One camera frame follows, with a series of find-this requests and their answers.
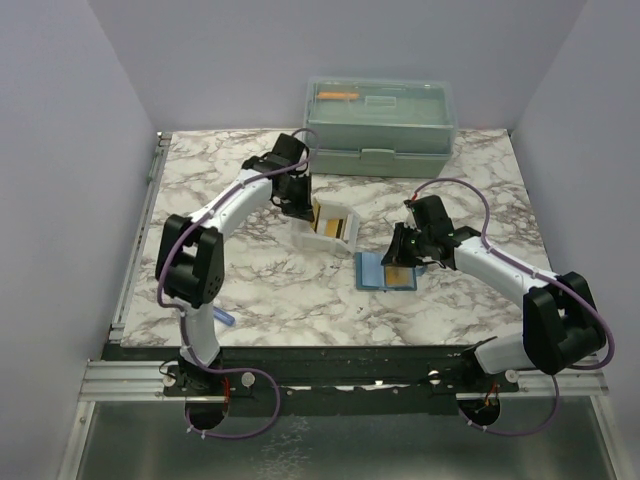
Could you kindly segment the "gold credit card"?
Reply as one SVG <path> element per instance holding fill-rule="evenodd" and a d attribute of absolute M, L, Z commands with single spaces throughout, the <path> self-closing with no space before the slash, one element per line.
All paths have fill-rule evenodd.
<path fill-rule="evenodd" d="M 415 286 L 414 270 L 412 268 L 385 266 L 385 285 L 393 289 L 411 289 Z"/>
<path fill-rule="evenodd" d="M 313 201 L 312 210 L 314 219 L 311 222 L 311 228 L 314 233 L 318 233 L 318 227 L 321 220 L 322 205 L 317 199 Z"/>

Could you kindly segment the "blue leather card holder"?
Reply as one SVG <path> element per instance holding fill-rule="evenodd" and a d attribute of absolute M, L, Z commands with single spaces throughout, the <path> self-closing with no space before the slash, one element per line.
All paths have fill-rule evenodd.
<path fill-rule="evenodd" d="M 417 278 L 426 272 L 426 268 L 415 267 L 415 286 L 411 289 L 393 289 L 385 285 L 384 267 L 381 265 L 383 255 L 375 252 L 356 252 L 355 286 L 358 291 L 416 291 Z"/>

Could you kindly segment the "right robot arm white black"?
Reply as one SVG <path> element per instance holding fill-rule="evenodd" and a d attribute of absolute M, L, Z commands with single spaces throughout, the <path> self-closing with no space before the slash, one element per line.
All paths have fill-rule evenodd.
<path fill-rule="evenodd" d="M 470 275 L 496 290 L 522 313 L 522 331 L 485 340 L 460 367 L 460 379 L 480 392 L 507 370 L 554 375 L 596 353 L 607 343 L 586 280 L 575 272 L 537 270 L 488 245 L 469 226 L 455 227 L 441 198 L 408 200 L 406 222 L 394 225 L 384 266 L 413 268 L 439 264 Z"/>

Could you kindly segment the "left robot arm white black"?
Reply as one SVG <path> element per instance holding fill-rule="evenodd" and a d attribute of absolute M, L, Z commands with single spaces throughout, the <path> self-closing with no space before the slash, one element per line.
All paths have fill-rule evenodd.
<path fill-rule="evenodd" d="M 247 217 L 273 202 L 287 217 L 311 221 L 311 174 L 317 155 L 299 136 L 300 128 L 278 136 L 271 150 L 245 160 L 237 177 L 214 200 L 189 215 L 173 214 L 164 223 L 156 260 L 156 301 L 178 313 L 179 359 L 190 366 L 187 382 L 201 395 L 214 393 L 221 375 L 246 372 L 279 387 L 268 373 L 250 367 L 220 369 L 214 332 L 213 300 L 225 279 L 225 242 Z"/>

